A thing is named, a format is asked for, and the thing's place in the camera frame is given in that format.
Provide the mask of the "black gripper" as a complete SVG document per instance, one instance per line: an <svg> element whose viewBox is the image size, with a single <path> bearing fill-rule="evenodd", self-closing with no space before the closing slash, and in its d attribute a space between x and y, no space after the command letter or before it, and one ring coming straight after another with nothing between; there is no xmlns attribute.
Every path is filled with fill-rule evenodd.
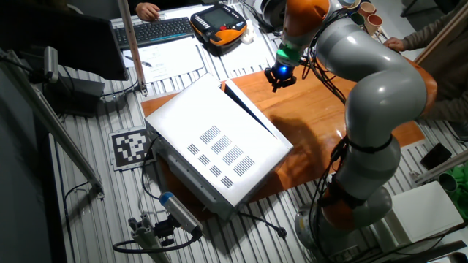
<svg viewBox="0 0 468 263"><path fill-rule="evenodd" d="M274 64L272 69L264 70L268 82L273 86L273 92L296 83L297 78L293 75L294 68L285 64Z"/></svg>

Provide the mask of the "right hand olive sleeve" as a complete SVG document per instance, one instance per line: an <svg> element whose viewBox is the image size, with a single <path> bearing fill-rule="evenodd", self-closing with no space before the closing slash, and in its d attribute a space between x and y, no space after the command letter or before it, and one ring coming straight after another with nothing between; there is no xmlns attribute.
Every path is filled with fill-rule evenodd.
<svg viewBox="0 0 468 263"><path fill-rule="evenodd" d="M391 50L395 50L396 52L403 52L405 51L405 46L402 39L397 39L395 37L391 37L387 39L384 43L384 46L390 48Z"/></svg>

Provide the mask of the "bare hand black sleeve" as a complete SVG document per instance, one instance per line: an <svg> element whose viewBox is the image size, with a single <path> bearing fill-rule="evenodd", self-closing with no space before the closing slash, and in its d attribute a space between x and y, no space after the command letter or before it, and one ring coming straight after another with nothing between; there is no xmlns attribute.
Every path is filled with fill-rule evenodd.
<svg viewBox="0 0 468 263"><path fill-rule="evenodd" d="M144 21L151 22L159 19L160 8L149 2L140 2L135 8L137 16Z"/></svg>

